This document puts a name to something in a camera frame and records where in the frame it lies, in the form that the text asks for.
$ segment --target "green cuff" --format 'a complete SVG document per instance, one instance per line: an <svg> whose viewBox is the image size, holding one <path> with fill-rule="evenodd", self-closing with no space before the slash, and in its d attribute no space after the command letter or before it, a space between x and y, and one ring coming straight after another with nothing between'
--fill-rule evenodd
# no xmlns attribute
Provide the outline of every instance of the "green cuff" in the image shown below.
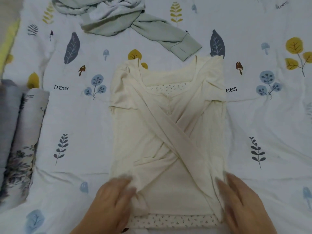
<svg viewBox="0 0 312 234"><path fill-rule="evenodd" d="M182 42L174 45L170 48L170 51L180 58L182 61L185 61L199 49L201 49L201 45L193 39L189 34L185 35Z"/></svg>

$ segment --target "person's left hand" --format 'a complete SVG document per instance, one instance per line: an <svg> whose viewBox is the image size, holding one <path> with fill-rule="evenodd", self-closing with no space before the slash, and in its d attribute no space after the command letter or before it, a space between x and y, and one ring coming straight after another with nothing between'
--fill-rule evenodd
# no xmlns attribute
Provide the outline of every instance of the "person's left hand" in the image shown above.
<svg viewBox="0 0 312 234"><path fill-rule="evenodd" d="M119 234L126 227L136 188L130 178L113 178L98 190L90 208L71 234Z"/></svg>

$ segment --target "cream shirt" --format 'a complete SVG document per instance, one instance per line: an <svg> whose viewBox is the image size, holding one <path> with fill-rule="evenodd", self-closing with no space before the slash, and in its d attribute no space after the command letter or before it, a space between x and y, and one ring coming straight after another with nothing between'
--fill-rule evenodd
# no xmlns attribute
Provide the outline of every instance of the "cream shirt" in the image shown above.
<svg viewBox="0 0 312 234"><path fill-rule="evenodd" d="M222 62L222 56L195 56L182 69L156 72L137 58L115 71L111 177L134 177L134 215L215 215L221 221L215 178L224 180L225 170ZM189 83L172 92L150 90L180 82Z"/></svg>

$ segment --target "brown mushroom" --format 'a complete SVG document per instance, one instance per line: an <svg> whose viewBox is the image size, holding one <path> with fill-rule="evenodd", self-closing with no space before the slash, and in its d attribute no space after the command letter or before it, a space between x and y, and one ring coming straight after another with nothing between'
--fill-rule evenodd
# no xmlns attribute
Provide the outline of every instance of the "brown mushroom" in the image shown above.
<svg viewBox="0 0 312 234"><path fill-rule="evenodd" d="M244 68L243 68L243 66L241 65L241 63L240 63L239 61L236 63L236 69L239 70L239 72L240 72L241 74L243 74L241 71L242 71Z"/></svg>
<svg viewBox="0 0 312 234"><path fill-rule="evenodd" d="M85 72L85 65L83 65L82 67L80 67L80 69L79 69L79 76L81 76L81 73L82 72Z"/></svg>

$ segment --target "white patterned bed sheet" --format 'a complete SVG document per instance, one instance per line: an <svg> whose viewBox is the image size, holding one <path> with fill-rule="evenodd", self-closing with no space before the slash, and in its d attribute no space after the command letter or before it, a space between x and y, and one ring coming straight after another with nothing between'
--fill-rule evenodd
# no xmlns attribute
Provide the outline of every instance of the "white patterned bed sheet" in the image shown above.
<svg viewBox="0 0 312 234"><path fill-rule="evenodd" d="M40 78L44 72L40 84L50 98L29 197L0 216L2 233L28 233L26 216L34 210L42 222L29 233L69 233L82 218L108 180L110 82L130 51L137 49L149 70L181 68L194 58L181 62L132 29L104 37L84 33L79 17L53 12L47 20L43 15L49 1L24 0L14 61L3 75L26 88L30 74ZM278 233L311 233L312 0L145 1L147 13L188 31L202 44L197 55L209 55L214 43L218 53L225 48L229 171L259 194ZM38 28L35 35L27 34L31 24ZM64 59L68 44L77 50L77 39L78 54L67 53ZM92 85L96 75L100 84Z"/></svg>

